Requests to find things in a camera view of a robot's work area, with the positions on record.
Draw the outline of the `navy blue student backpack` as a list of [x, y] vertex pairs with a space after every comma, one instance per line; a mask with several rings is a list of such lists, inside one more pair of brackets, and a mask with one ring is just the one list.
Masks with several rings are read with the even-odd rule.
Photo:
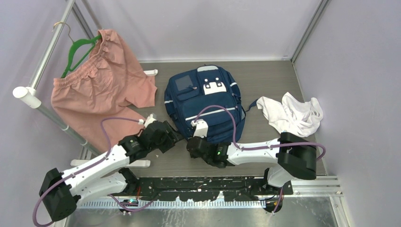
[[191, 122], [203, 119], [209, 143], [238, 142], [245, 125], [239, 86], [231, 73], [205, 65], [172, 76], [165, 89], [167, 114], [185, 139], [193, 137]]

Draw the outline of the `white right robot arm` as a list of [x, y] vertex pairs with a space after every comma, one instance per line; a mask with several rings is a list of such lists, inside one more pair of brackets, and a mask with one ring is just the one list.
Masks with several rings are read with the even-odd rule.
[[257, 143], [224, 142], [212, 144], [204, 138], [188, 140], [187, 151], [192, 158], [201, 158], [210, 166], [225, 168], [247, 163], [268, 163], [263, 190], [275, 194], [293, 179], [316, 179], [317, 144], [289, 132], [277, 139]]

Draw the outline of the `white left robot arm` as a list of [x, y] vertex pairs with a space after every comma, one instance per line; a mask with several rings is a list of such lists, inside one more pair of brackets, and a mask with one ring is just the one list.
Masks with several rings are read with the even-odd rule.
[[121, 192], [133, 195], [138, 182], [127, 165], [157, 149], [165, 153], [184, 139], [167, 121], [146, 120], [144, 126], [138, 134], [125, 136], [107, 152], [79, 166], [61, 172], [57, 168], [49, 170], [34, 208], [34, 224], [40, 226], [36, 219], [40, 203], [54, 223], [87, 201]]

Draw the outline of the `pink cloth garment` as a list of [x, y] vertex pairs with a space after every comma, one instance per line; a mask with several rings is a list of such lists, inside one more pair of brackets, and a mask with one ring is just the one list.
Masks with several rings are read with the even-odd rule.
[[101, 38], [89, 59], [54, 80], [51, 105], [66, 124], [104, 153], [123, 137], [139, 133], [141, 115], [130, 105], [153, 107], [157, 87], [116, 31], [98, 33]]

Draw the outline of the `white cloth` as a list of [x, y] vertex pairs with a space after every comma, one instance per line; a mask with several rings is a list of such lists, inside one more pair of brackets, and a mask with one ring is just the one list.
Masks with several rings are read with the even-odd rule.
[[277, 132], [289, 132], [301, 138], [313, 135], [324, 117], [316, 98], [303, 103], [289, 92], [283, 95], [280, 102], [262, 96], [256, 100], [256, 107]]

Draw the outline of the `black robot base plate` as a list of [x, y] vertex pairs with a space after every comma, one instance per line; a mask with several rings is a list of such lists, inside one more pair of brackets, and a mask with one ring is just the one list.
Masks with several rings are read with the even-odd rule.
[[254, 176], [142, 177], [118, 195], [138, 196], [146, 201], [179, 198], [199, 202], [215, 201], [220, 193], [224, 201], [256, 201], [263, 196], [276, 199], [280, 189], [269, 186], [265, 178]]

